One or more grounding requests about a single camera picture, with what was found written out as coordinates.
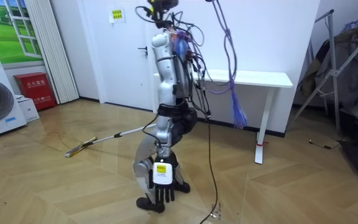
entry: green field painting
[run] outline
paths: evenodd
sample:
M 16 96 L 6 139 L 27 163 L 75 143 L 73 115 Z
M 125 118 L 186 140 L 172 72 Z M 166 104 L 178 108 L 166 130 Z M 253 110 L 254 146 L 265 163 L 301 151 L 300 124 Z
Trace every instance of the green field painting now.
M 18 8 L 12 7 L 13 13 L 16 16 Z M 25 25 L 22 20 L 16 21 L 19 31 L 22 35 L 28 35 Z M 27 24 L 30 28 L 30 35 L 34 36 L 34 31 L 32 30 L 32 25 L 29 22 Z M 28 53 L 35 53 L 29 39 L 24 39 L 25 47 Z M 19 43 L 19 39 L 16 36 L 15 30 L 12 25 L 10 25 L 9 19 L 6 17 L 6 8 L 5 6 L 0 6 L 0 61 L 2 64 L 5 63 L 18 63 L 18 62 L 31 62 L 39 61 L 40 58 L 28 57 L 25 56 L 22 50 L 22 47 Z

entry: mop handle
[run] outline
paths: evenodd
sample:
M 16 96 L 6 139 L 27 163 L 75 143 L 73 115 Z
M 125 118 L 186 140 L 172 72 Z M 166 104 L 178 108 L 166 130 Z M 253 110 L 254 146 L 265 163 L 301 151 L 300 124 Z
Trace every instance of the mop handle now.
M 147 128 L 152 128 L 152 127 L 155 127 L 157 124 L 150 124 L 149 126 L 146 127 Z M 108 140 L 108 139 L 112 139 L 112 138 L 119 138 L 119 137 L 123 137 L 124 135 L 127 135 L 127 134 L 131 134 L 131 133 L 135 133 L 135 132 L 138 132 L 138 131 L 141 131 L 143 130 L 144 127 L 140 127 L 140 128 L 137 128 L 137 129 L 133 129 L 133 130 L 130 130 L 130 131 L 125 131 L 123 133 L 117 133 L 113 136 L 110 136 L 110 137 L 106 137 L 106 138 L 102 138 L 102 139 L 99 139 L 97 141 L 94 141 L 92 142 L 92 144 L 96 144 L 96 143 L 99 143 L 99 142 L 103 142 L 105 140 Z

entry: mop head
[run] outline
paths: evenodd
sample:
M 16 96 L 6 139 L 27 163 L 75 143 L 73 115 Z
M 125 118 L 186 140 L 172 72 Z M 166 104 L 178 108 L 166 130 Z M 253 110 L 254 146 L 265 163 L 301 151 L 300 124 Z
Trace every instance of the mop head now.
M 98 139 L 97 137 L 93 137 L 93 138 L 87 140 L 86 142 L 81 143 L 80 145 L 78 145 L 74 149 L 66 152 L 65 157 L 67 157 L 67 158 L 73 157 L 75 154 L 81 152 L 84 148 L 92 145 L 93 142 L 96 141 L 97 139 Z

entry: robot fingers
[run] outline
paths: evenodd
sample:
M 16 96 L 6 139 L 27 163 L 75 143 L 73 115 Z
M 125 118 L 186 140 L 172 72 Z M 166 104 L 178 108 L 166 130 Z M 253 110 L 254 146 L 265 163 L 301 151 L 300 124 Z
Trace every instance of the robot fingers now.
M 175 189 L 173 184 L 170 185 L 156 185 L 155 186 L 155 200 L 156 202 L 173 202 L 175 200 Z

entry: door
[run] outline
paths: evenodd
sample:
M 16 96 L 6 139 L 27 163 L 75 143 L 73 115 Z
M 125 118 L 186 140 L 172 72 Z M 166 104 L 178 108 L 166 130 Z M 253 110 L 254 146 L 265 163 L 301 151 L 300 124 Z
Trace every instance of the door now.
M 96 78 L 105 101 L 151 110 L 146 22 L 135 13 L 135 7 L 146 5 L 147 1 L 95 0 L 84 4 L 94 44 L 90 51 L 96 51 L 94 60 L 100 73 Z M 110 23 L 109 16 L 115 10 L 122 11 L 125 22 Z

